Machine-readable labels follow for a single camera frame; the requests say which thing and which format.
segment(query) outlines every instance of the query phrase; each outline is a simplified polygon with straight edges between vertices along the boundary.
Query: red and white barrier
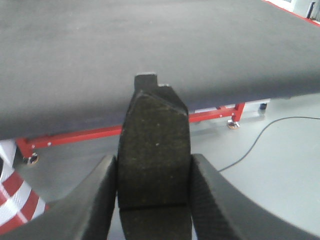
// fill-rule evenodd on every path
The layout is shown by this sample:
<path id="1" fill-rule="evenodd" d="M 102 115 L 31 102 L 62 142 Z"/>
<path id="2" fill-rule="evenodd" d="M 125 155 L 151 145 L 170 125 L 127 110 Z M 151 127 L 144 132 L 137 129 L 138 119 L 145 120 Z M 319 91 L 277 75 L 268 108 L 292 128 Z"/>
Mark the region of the red and white barrier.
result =
<path id="1" fill-rule="evenodd" d="M 3 163 L 0 175 L 0 235 L 41 215 L 48 205 L 13 168 Z"/>

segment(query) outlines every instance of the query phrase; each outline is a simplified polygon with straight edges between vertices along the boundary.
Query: gray floor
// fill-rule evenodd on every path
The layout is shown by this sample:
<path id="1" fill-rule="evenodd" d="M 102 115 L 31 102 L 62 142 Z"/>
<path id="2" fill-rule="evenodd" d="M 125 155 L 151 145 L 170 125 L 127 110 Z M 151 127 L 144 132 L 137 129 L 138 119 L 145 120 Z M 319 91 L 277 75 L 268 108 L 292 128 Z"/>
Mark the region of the gray floor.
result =
<path id="1" fill-rule="evenodd" d="M 249 106 L 241 127 L 226 118 L 190 126 L 192 153 L 203 154 L 218 170 L 240 159 L 270 122 L 292 116 L 320 117 L 320 94 L 272 99 L 265 114 Z M 320 121 L 287 119 L 271 125 L 239 164 L 222 174 L 240 191 L 280 218 L 320 235 Z M 15 168 L 47 202 L 68 194 L 106 154 L 117 154 L 119 137 L 39 149 L 39 163 Z M 114 215 L 109 239 L 122 240 Z"/>

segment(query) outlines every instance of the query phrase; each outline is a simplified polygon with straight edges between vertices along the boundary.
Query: white wall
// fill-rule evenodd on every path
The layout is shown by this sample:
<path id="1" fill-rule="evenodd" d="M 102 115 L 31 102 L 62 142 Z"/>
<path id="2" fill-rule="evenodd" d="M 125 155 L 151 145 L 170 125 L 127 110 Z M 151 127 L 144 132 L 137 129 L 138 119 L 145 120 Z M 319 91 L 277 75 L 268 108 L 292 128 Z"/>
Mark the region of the white wall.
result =
<path id="1" fill-rule="evenodd" d="M 14 140 L 0 141 L 0 157 L 12 167 L 16 154 L 16 143 Z"/>
<path id="2" fill-rule="evenodd" d="M 320 0 L 295 0 L 293 12 L 306 18 L 312 2 L 316 2 L 316 4 L 313 8 L 311 18 L 316 18 L 317 12 L 319 12 L 320 9 Z"/>

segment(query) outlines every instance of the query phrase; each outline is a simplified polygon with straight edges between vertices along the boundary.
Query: black cable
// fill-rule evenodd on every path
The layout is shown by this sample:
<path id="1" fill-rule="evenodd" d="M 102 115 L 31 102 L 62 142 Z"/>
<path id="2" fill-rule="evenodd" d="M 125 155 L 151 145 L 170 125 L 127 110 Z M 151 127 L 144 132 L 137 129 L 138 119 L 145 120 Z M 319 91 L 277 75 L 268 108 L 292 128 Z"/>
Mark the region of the black cable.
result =
<path id="1" fill-rule="evenodd" d="M 264 129 L 262 129 L 262 131 L 260 132 L 260 134 L 258 135 L 258 137 L 255 139 L 254 143 L 252 144 L 252 146 L 249 148 L 249 150 L 245 153 L 245 155 L 243 155 L 243 157 L 241 157 L 239 160 L 235 161 L 234 163 L 220 169 L 218 172 L 221 173 L 222 171 L 225 171 L 231 167 L 233 167 L 234 165 L 240 163 L 243 159 L 245 159 L 246 156 L 248 156 L 248 154 L 252 151 L 252 149 L 255 147 L 255 145 L 257 144 L 259 138 L 261 137 L 261 135 L 264 133 L 265 130 L 267 130 L 267 128 L 269 128 L 272 124 L 282 121 L 282 120 L 287 120 L 287 119 L 313 119 L 313 120 L 320 120 L 320 117 L 309 117 L 309 116 L 289 116 L 289 117 L 283 117 L 283 118 L 279 118 L 277 120 L 274 120 L 272 122 L 270 122 L 267 126 L 264 127 Z"/>

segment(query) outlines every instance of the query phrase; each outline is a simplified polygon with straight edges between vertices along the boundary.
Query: red metal frame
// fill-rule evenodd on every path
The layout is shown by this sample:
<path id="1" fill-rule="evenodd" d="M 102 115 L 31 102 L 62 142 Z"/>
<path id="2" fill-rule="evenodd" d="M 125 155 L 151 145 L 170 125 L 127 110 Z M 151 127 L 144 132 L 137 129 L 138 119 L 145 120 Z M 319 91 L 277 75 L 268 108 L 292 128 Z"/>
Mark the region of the red metal frame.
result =
<path id="1" fill-rule="evenodd" d="M 220 106 L 217 110 L 192 113 L 189 115 L 189 122 L 195 123 L 204 120 L 232 117 L 234 122 L 238 122 L 241 118 L 245 104 L 239 103 L 235 107 Z M 76 131 L 71 133 L 63 133 L 53 136 L 42 136 L 33 139 L 17 138 L 15 140 L 24 158 L 29 158 L 33 155 L 34 149 L 47 148 L 57 145 L 70 144 L 85 140 L 99 139 L 110 136 L 119 135 L 122 126 L 104 127 L 93 130 Z"/>

